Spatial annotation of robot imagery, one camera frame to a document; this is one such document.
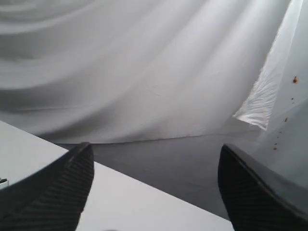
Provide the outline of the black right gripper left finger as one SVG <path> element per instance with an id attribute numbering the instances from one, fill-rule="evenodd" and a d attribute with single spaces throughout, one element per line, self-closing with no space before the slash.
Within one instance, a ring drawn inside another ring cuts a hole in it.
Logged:
<path id="1" fill-rule="evenodd" d="M 74 231 L 94 179 L 90 143 L 0 191 L 2 231 Z"/>

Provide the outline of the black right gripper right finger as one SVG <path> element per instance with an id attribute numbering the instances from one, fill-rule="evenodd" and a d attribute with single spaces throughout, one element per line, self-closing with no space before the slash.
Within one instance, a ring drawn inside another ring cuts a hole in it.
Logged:
<path id="1" fill-rule="evenodd" d="M 250 155 L 224 144 L 218 187 L 236 231 L 306 231 L 308 191 L 265 167 Z"/>

